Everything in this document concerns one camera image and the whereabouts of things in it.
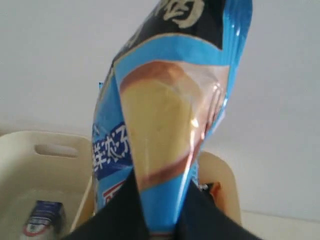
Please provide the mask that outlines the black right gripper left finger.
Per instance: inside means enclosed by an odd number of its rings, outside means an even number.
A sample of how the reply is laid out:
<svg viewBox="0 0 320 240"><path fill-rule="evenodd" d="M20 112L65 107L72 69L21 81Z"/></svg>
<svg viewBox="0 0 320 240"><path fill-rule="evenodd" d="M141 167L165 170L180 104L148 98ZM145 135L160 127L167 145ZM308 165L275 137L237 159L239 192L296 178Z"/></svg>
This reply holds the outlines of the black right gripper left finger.
<svg viewBox="0 0 320 240"><path fill-rule="evenodd" d="M133 172L103 209L63 237L64 240L148 240L149 238Z"/></svg>

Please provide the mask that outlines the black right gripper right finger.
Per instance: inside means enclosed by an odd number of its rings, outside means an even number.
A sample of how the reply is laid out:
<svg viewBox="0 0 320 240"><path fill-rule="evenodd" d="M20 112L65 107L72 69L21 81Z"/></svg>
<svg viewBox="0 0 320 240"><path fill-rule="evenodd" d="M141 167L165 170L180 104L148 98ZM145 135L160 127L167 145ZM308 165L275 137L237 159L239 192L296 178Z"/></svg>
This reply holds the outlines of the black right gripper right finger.
<svg viewBox="0 0 320 240"><path fill-rule="evenodd" d="M255 235L224 215L191 182L176 226L177 240L254 240Z"/></svg>

